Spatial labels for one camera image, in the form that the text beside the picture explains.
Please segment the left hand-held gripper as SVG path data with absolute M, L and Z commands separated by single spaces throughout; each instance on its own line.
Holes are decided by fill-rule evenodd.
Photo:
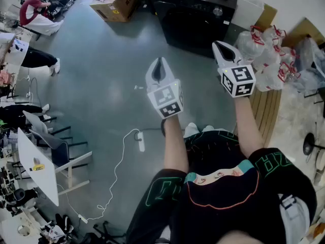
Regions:
M 169 83 L 147 94 L 152 106 L 161 118 L 168 118 L 183 112 L 183 92 L 179 79 L 175 80 L 173 72 L 164 57 L 158 57 L 150 65 L 146 84 Z

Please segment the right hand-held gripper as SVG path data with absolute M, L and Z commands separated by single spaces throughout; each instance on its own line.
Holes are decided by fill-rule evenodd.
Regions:
M 243 61 L 239 50 L 229 43 L 214 41 L 212 50 L 218 65 L 218 78 L 225 91 L 232 98 L 250 96 L 256 84 L 251 64 Z

